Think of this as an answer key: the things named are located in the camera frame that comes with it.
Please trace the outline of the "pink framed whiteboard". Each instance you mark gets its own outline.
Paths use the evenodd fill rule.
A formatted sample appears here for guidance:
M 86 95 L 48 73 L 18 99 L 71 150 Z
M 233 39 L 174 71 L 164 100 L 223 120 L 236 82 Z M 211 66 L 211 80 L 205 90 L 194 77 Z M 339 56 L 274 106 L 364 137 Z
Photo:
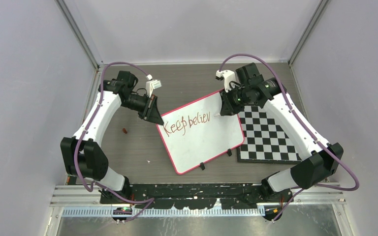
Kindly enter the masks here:
M 220 93 L 215 91 L 161 116 L 164 125 L 157 129 L 177 174 L 198 168 L 201 162 L 207 163 L 244 142 L 239 117 L 214 117 L 220 110 Z

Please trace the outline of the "black white checkerboard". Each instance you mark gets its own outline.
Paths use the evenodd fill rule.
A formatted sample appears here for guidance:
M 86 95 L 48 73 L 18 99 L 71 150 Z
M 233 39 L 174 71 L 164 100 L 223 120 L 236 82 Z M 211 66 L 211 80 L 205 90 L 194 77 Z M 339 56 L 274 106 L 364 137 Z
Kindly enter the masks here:
M 236 148 L 241 163 L 298 164 L 292 141 L 276 121 L 257 106 L 246 106 L 238 114 L 244 142 Z

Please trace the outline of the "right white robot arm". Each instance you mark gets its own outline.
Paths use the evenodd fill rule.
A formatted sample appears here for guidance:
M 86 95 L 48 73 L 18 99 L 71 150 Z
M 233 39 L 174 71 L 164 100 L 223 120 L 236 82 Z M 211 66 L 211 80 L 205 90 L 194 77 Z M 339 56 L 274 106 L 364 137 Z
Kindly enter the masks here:
M 220 116 L 240 113 L 246 106 L 258 106 L 273 118 L 293 143 L 301 162 L 290 169 L 276 172 L 261 181 L 259 191 L 268 202 L 293 187 L 309 189 L 332 176 L 344 150 L 331 144 L 306 121 L 275 77 L 264 80 L 254 63 L 236 71 L 218 70 L 216 79 L 224 82 L 220 90 Z

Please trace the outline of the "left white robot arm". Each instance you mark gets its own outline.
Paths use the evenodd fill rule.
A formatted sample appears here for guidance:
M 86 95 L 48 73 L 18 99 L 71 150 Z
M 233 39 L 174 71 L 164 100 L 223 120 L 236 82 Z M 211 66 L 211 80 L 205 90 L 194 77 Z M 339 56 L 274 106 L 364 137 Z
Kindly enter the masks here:
M 138 78 L 129 71 L 120 71 L 115 79 L 105 80 L 82 126 L 72 137 L 64 137 L 60 144 L 67 174 L 103 185 L 106 187 L 103 192 L 120 204 L 131 198 L 129 179 L 109 167 L 100 145 L 108 124 L 121 107 L 136 111 L 139 118 L 147 122 L 164 124 L 157 106 L 158 98 L 153 94 L 161 87 L 161 82 L 151 75 L 147 75 L 147 79 L 143 95 L 134 90 Z

